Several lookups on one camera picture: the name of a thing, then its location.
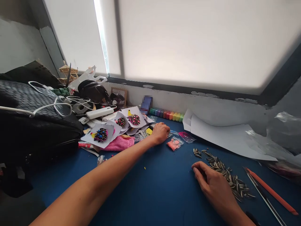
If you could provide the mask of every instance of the black woven bag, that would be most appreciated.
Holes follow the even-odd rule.
[[[28,84],[0,80],[0,106],[34,111],[54,103],[57,96],[53,92],[36,88],[52,97],[37,92]],[[67,105],[56,107],[63,115],[70,111]],[[62,117],[53,106],[38,111],[33,118],[20,112],[0,110],[0,119],[0,162],[16,164],[43,161],[77,150],[77,140],[83,129],[73,114]]]

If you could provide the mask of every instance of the pink towel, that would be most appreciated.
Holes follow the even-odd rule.
[[[123,151],[133,146],[134,143],[135,143],[134,137],[122,138],[121,136],[118,136],[107,147],[100,148],[100,149],[105,151]]]

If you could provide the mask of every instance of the window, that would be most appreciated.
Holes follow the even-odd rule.
[[[300,77],[300,1],[55,1],[81,15],[63,17],[81,32],[75,54],[45,0],[66,60],[103,64],[111,82],[272,106]]]

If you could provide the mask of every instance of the small photo frame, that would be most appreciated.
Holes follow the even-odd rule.
[[[126,106],[126,95],[127,95],[127,90],[126,89],[121,89],[121,88],[116,88],[116,87],[111,87],[111,93],[119,93],[124,97],[124,106]]]

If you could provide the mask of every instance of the pile of sunflower seeds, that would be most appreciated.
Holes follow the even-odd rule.
[[[228,181],[232,193],[234,197],[242,202],[243,198],[255,198],[255,196],[250,194],[250,189],[247,185],[240,179],[238,179],[237,175],[231,175],[232,169],[230,167],[226,168],[223,162],[218,158],[213,156],[211,153],[208,153],[207,150],[202,150],[201,152],[198,149],[193,149],[194,156],[198,158],[201,157],[201,153],[204,153],[208,158],[208,162],[210,164],[210,168],[214,169],[215,171],[221,173],[226,180]]]

